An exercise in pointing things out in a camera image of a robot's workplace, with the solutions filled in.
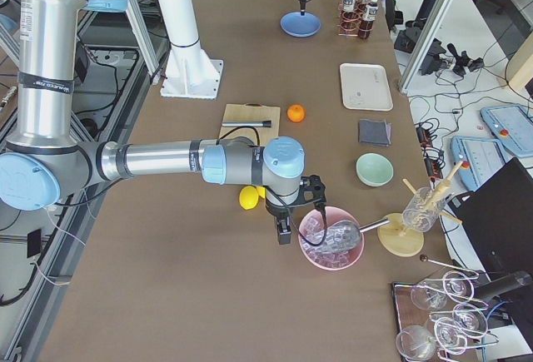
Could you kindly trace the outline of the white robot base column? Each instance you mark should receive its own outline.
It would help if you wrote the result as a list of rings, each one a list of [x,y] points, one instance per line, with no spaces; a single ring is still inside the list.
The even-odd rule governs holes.
[[[214,100],[222,79],[223,61],[202,49],[192,0],[158,0],[171,50],[161,95]]]

